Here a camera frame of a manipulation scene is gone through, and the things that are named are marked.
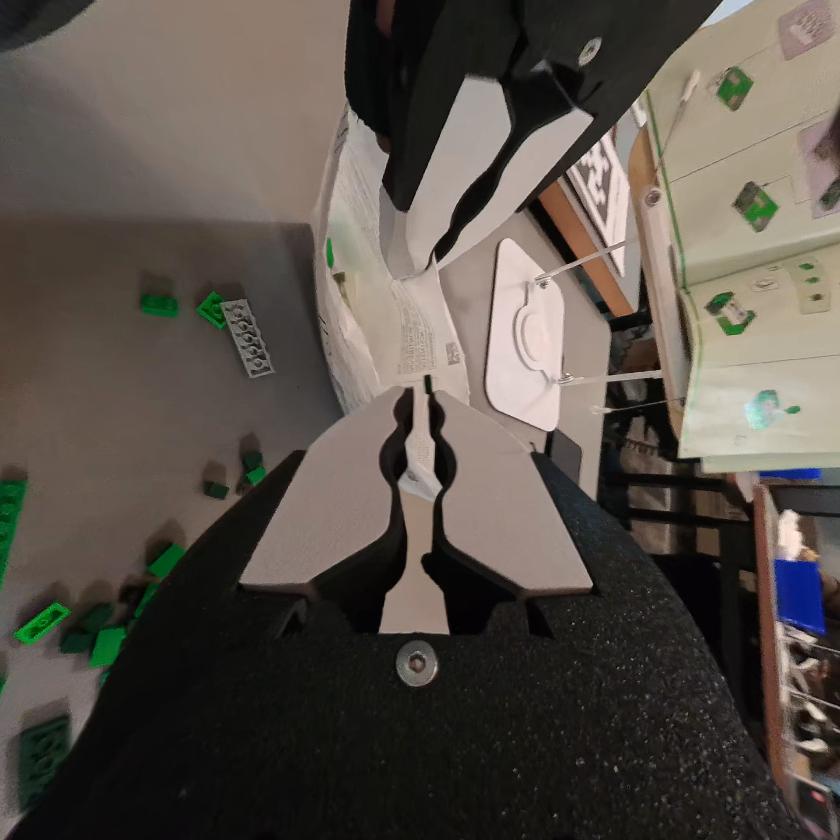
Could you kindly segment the long green plate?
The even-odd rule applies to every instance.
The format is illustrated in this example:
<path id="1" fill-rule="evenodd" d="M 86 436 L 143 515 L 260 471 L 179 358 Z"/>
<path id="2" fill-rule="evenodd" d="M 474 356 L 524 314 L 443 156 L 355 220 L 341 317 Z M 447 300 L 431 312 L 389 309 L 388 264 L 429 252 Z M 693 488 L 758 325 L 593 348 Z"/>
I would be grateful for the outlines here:
<path id="1" fill-rule="evenodd" d="M 7 565 L 27 490 L 27 479 L 1 481 L 1 587 L 4 586 Z"/>

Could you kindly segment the pale green instruction booklet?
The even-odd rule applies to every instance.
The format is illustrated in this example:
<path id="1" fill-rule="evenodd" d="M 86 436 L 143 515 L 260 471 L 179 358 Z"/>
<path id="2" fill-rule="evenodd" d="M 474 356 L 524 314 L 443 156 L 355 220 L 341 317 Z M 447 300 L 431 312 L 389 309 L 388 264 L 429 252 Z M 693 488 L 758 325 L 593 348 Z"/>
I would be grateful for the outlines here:
<path id="1" fill-rule="evenodd" d="M 837 468 L 839 2 L 752 2 L 645 95 L 690 352 L 680 456 Z"/>

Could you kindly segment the cluttered wooden shelf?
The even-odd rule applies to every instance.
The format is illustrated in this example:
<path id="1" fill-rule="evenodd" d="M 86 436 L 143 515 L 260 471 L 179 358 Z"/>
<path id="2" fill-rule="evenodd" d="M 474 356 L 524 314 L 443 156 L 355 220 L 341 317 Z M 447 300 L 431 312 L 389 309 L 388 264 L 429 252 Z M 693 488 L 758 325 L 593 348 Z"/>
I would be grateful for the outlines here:
<path id="1" fill-rule="evenodd" d="M 758 484 L 753 496 L 765 741 L 784 798 L 809 838 L 838 838 L 838 548 L 819 521 L 838 522 L 838 487 Z M 826 633 L 778 620 L 774 560 L 821 568 Z"/>

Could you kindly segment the grey desk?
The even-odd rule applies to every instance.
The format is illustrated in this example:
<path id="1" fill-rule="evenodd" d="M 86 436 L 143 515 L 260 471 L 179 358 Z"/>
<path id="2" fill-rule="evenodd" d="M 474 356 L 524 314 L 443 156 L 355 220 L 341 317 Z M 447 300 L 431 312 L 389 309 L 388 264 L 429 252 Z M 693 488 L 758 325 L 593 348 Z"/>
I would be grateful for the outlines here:
<path id="1" fill-rule="evenodd" d="M 314 321 L 307 223 L 2 216 L 2 477 L 28 480 L 2 588 L 2 742 L 83 724 L 98 676 L 13 633 L 53 602 L 112 599 L 158 529 L 186 544 L 236 497 L 243 438 L 268 466 L 340 416 Z M 196 314 L 246 299 L 275 373 L 249 379 L 228 331 Z M 143 293 L 179 301 L 142 314 Z"/>

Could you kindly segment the grey studded plate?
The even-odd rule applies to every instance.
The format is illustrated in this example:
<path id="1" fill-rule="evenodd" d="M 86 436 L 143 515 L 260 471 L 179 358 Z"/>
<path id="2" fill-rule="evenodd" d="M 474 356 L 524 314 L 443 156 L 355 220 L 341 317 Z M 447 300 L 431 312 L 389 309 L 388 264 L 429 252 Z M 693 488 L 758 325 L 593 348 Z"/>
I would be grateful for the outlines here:
<path id="1" fill-rule="evenodd" d="M 254 313 L 246 299 L 220 304 L 227 330 L 249 379 L 275 373 Z"/>

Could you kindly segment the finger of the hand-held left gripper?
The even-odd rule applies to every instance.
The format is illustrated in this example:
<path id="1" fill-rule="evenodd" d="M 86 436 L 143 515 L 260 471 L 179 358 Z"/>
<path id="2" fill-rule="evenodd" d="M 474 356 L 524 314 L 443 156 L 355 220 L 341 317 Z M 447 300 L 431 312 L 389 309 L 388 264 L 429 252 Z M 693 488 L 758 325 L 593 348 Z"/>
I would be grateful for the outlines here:
<path id="1" fill-rule="evenodd" d="M 593 120 L 590 113 L 573 108 L 530 133 L 502 169 L 487 205 L 461 230 L 455 243 L 445 255 L 437 259 L 437 263 L 451 263 L 504 224 L 537 189 Z"/>
<path id="2" fill-rule="evenodd" d="M 493 232 L 527 195 L 527 141 L 516 137 L 508 94 L 497 80 L 464 79 L 422 167 L 412 199 L 407 139 L 391 141 L 383 175 L 386 232 Z"/>

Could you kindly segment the blue box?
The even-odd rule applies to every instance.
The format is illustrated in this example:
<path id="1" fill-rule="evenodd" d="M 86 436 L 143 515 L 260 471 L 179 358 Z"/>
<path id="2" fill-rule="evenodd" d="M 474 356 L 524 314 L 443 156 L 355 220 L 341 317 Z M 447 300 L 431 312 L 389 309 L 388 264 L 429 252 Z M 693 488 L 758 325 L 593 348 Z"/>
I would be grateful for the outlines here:
<path id="1" fill-rule="evenodd" d="M 823 583 L 818 562 L 773 561 L 778 620 L 809 634 L 826 633 Z"/>

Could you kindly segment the white printed paper bag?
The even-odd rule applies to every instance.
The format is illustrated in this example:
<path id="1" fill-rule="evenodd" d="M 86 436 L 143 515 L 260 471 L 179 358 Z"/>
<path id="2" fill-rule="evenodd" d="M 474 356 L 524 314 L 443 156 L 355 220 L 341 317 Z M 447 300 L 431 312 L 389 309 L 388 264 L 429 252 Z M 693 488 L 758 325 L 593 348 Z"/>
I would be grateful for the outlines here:
<path id="1" fill-rule="evenodd" d="M 379 242 L 379 191 L 385 153 L 348 104 L 334 136 L 312 230 L 313 273 L 322 347 L 332 385 L 346 414 L 393 387 L 412 388 L 413 430 L 406 439 L 407 467 L 399 485 L 434 501 L 434 474 L 425 384 L 469 403 L 465 355 L 435 266 L 395 280 Z M 325 256 L 332 239 L 334 267 Z M 358 307 L 349 310 L 333 281 L 336 271 L 358 274 Z"/>

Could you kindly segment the black white marker tag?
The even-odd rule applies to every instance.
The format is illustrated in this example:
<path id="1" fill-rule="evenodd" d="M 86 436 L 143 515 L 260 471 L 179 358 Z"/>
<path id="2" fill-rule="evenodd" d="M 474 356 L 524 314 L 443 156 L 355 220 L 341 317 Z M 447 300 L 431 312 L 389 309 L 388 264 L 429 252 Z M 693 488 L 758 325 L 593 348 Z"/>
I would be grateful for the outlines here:
<path id="1" fill-rule="evenodd" d="M 610 133 L 601 137 L 565 174 L 601 247 L 620 277 L 625 275 L 629 182 Z"/>

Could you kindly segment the white rounded tray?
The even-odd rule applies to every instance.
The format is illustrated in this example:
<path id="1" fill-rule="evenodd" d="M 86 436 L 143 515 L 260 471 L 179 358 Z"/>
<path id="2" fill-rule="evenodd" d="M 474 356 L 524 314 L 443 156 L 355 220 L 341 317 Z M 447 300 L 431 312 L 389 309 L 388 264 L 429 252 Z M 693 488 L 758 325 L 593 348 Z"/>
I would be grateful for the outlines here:
<path id="1" fill-rule="evenodd" d="M 637 231 L 636 208 L 627 166 L 646 118 L 633 108 L 608 132 L 629 182 L 629 212 L 625 248 L 625 275 L 617 274 L 565 174 L 538 199 L 538 206 L 571 248 L 572 267 L 547 270 L 512 238 L 497 247 L 490 328 L 486 355 L 485 390 L 490 405 L 548 433 L 560 420 L 561 396 L 578 391 L 592 379 L 573 374 L 568 385 L 559 379 L 570 360 L 571 316 L 561 280 L 583 270 L 608 313 L 635 314 L 642 286 L 642 236 Z"/>

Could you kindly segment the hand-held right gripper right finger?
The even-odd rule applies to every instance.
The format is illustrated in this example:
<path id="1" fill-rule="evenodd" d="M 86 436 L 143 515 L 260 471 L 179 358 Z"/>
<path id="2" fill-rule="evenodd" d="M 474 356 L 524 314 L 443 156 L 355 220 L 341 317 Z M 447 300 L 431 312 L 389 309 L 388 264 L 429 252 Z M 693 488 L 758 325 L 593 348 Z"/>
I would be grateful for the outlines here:
<path id="1" fill-rule="evenodd" d="M 449 633 L 480 634 L 503 603 L 593 593 L 534 453 L 444 391 L 428 397 L 428 415 L 440 491 L 423 569 L 444 596 Z"/>

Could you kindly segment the pile of small green bricks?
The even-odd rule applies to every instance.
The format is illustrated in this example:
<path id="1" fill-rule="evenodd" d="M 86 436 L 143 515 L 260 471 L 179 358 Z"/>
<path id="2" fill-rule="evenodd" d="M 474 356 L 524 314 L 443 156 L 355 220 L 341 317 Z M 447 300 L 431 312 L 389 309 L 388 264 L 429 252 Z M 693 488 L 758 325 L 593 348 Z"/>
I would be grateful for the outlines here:
<path id="1" fill-rule="evenodd" d="M 192 545 L 186 544 L 177 522 L 161 526 L 150 537 L 141 567 L 121 590 L 118 604 L 85 609 L 62 635 L 62 653 L 84 653 L 90 668 L 109 671 L 126 645 L 139 663 L 161 650 L 170 664 L 181 656 L 198 656 L 210 645 L 211 632 L 234 605 L 238 577 L 263 522 L 259 514 L 267 512 L 262 496 L 244 501 L 266 477 L 257 436 L 243 438 L 239 457 L 236 505 L 225 509 Z"/>

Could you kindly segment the black metal frame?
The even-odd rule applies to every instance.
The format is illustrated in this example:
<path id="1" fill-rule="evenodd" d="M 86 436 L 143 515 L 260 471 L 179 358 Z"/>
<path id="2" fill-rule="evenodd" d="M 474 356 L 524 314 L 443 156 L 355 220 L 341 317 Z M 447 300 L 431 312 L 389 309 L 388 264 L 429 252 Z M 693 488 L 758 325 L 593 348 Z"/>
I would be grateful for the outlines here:
<path id="1" fill-rule="evenodd" d="M 605 387 L 597 500 L 652 555 L 712 558 L 752 546 L 753 505 L 733 476 L 706 475 L 679 457 L 683 403 L 668 400 L 662 379 L 610 381 Z"/>

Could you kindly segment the small green two-stud plate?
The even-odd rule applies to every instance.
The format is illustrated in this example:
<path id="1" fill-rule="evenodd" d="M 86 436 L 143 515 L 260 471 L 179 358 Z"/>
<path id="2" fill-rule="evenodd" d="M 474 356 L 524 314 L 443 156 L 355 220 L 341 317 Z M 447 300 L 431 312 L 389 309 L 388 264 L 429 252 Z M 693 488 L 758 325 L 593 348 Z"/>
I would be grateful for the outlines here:
<path id="1" fill-rule="evenodd" d="M 16 629 L 13 640 L 21 645 L 36 644 L 63 623 L 71 613 L 72 610 L 68 606 L 53 602 Z"/>

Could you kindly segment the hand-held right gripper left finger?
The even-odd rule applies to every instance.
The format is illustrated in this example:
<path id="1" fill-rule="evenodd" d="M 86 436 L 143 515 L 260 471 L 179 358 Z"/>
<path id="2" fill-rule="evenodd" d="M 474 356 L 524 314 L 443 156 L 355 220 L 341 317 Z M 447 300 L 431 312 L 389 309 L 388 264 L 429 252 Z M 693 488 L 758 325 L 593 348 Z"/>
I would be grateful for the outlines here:
<path id="1" fill-rule="evenodd" d="M 393 387 L 311 445 L 239 577 L 243 588 L 328 602 L 355 632 L 380 632 L 406 568 L 398 484 L 413 409 L 413 389 Z"/>

